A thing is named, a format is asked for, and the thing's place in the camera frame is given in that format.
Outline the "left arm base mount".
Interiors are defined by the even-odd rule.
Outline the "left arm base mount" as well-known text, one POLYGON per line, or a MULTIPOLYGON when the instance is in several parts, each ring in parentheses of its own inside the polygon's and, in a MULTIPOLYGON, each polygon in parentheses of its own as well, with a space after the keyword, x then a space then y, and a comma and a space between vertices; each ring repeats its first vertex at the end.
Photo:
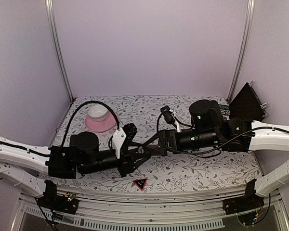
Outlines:
POLYGON ((75 215, 78 209, 79 200, 72 192, 66 192, 63 195, 57 193, 57 185, 50 180, 45 182, 45 191, 42 197, 38 198, 38 205, 51 211, 58 211, 75 215))

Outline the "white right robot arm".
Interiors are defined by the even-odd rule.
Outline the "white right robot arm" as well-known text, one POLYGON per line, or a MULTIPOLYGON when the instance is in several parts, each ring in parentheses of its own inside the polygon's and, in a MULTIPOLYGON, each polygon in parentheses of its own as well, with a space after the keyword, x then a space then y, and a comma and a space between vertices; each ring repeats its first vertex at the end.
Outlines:
MULTIPOLYGON (((199 100, 189 107, 191 128, 157 130, 147 142, 157 140, 161 152, 198 154, 201 148, 211 147, 227 152, 249 152, 257 150, 278 150, 289 152, 289 126, 266 124, 257 120, 239 117, 224 121, 220 107, 213 100, 199 100)), ((289 183, 289 159, 275 170, 246 184, 245 195, 239 205, 251 209, 258 197, 266 197, 273 190, 289 183)))

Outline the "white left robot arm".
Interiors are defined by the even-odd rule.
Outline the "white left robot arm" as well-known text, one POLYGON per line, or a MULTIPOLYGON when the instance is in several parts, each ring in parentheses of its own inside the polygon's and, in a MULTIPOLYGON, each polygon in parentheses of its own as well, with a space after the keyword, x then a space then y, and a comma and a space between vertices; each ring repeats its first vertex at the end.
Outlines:
POLYGON ((67 147, 31 146, 0 135, 0 180, 9 179, 15 187, 43 197, 50 208, 57 209, 62 198, 56 194, 55 184, 34 177, 27 168, 59 179, 117 168, 125 177, 151 157, 141 144, 132 141, 133 137, 120 129, 115 132, 114 149, 100 151, 97 135, 87 131, 72 135, 67 147))

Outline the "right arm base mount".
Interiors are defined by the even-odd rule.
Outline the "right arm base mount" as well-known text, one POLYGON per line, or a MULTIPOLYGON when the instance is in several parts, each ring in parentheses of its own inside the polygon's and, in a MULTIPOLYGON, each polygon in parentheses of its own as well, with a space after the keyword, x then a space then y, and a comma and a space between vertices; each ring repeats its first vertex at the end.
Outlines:
POLYGON ((243 196, 223 200, 223 210, 227 215, 264 206, 264 198, 256 195, 255 182, 256 179, 253 179, 247 183, 243 196))

